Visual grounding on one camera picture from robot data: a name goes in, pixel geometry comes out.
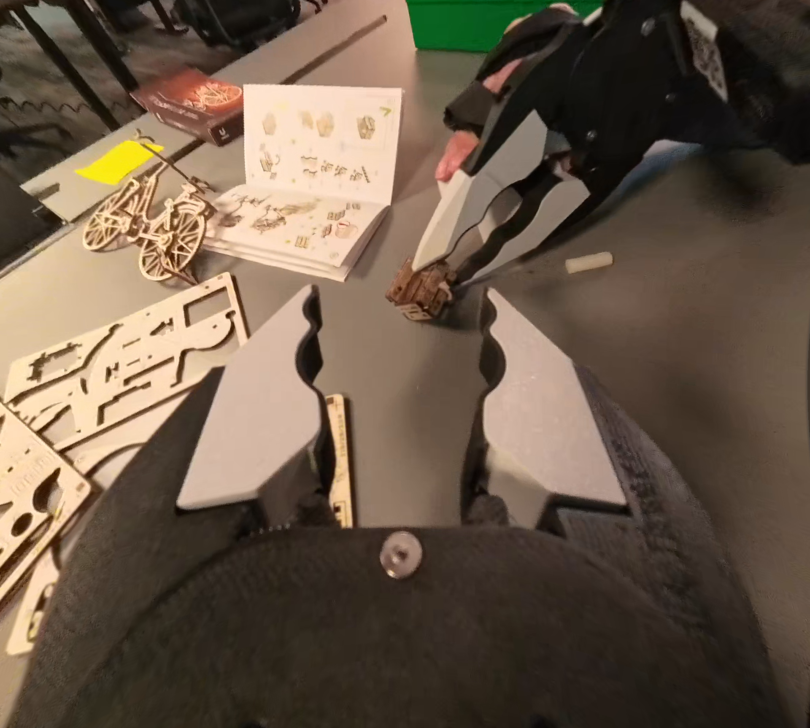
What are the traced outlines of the wooden sheet with rectangular cutouts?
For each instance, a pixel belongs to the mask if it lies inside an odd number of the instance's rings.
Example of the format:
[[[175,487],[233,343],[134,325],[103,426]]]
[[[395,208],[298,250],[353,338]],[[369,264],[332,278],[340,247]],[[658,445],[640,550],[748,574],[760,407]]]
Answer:
[[[178,399],[247,341],[238,287],[226,272],[15,360],[3,400],[66,452]]]

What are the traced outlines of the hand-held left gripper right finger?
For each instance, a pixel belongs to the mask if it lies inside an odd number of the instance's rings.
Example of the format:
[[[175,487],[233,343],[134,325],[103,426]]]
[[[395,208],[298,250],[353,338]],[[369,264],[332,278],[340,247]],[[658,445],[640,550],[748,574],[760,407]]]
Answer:
[[[477,402],[465,456],[465,518],[488,496],[508,525],[558,508],[626,513],[627,496],[575,363],[493,288],[483,292]]]

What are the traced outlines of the wooden bicycle model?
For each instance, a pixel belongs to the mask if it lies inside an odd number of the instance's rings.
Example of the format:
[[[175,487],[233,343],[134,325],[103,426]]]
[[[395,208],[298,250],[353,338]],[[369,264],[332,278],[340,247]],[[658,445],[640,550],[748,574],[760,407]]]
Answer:
[[[158,153],[154,139],[140,129],[135,132],[135,142],[155,155],[159,165],[146,176],[131,177],[96,207],[84,226],[82,246],[98,253],[124,241],[138,248],[138,268],[147,280],[195,286],[194,262],[216,213],[208,200],[212,187]],[[181,177],[181,192],[166,198],[162,210],[153,214],[160,178],[168,170]]]

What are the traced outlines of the person's right hand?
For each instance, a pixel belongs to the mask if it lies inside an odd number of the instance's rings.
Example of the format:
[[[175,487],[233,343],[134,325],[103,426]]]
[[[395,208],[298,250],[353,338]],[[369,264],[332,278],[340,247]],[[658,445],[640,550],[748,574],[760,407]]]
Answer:
[[[438,181],[448,182],[478,145],[489,111],[489,104],[481,99],[481,91],[486,89],[498,95],[524,56],[538,52],[552,40],[564,24],[565,14],[578,18],[571,5],[553,3],[534,14],[518,17],[507,26],[474,81],[445,109],[444,123],[452,135],[435,171]]]

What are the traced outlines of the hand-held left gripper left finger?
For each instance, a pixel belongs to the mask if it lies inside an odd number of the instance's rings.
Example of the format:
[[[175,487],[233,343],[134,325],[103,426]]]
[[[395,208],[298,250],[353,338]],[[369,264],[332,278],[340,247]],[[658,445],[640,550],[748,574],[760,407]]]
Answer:
[[[322,367],[319,289],[306,285],[224,366],[176,505],[194,512],[257,504],[269,526],[329,497],[335,447]]]

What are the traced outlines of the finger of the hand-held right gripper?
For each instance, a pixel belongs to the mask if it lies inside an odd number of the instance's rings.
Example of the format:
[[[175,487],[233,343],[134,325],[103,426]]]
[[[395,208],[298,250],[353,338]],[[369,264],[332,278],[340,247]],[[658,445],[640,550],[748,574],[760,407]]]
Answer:
[[[560,161],[569,153],[568,139],[550,130],[535,109],[492,108],[476,148],[448,182],[439,181],[444,189],[412,257],[413,269],[445,261],[508,188],[556,169],[569,174]],[[569,230],[570,221],[536,251],[556,246]]]
[[[556,169],[508,188],[479,225],[481,247],[459,268],[459,283],[482,281],[542,247],[590,199],[577,178]]]

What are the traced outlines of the yellow sticky note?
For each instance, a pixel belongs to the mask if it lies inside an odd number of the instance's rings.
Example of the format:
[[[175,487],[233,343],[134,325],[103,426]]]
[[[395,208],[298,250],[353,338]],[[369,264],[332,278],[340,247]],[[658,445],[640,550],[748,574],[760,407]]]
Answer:
[[[101,185],[116,186],[163,150],[163,146],[155,143],[126,140],[89,165],[76,169],[75,174]]]

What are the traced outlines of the wooden sheet with small round holes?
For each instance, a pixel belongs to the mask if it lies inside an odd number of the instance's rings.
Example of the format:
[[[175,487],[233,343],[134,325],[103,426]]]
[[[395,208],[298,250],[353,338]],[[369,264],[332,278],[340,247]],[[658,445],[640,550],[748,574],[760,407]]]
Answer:
[[[92,498],[93,485],[1,406],[1,606]]]

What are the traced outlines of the open instruction booklet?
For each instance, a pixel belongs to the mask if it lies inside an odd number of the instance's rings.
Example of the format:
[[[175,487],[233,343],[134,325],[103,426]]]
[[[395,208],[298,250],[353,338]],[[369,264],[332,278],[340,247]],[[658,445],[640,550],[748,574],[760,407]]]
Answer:
[[[204,247],[345,282],[393,202],[402,99],[400,87],[247,85],[245,179],[212,202]]]

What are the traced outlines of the small assembled wooden block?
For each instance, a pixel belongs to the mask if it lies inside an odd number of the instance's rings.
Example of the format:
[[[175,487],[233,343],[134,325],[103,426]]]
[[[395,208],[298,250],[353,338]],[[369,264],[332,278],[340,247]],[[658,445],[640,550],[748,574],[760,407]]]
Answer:
[[[400,266],[385,298],[410,321],[432,321],[440,318],[454,302],[457,272],[445,262],[414,270],[412,258]]]

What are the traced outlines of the dark brown model kit box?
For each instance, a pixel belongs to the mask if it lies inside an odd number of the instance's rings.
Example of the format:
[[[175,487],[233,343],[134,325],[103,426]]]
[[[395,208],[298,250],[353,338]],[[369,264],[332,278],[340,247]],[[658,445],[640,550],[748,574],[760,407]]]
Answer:
[[[203,143],[221,147],[244,134],[243,88],[195,68],[157,79],[130,96],[163,125]]]

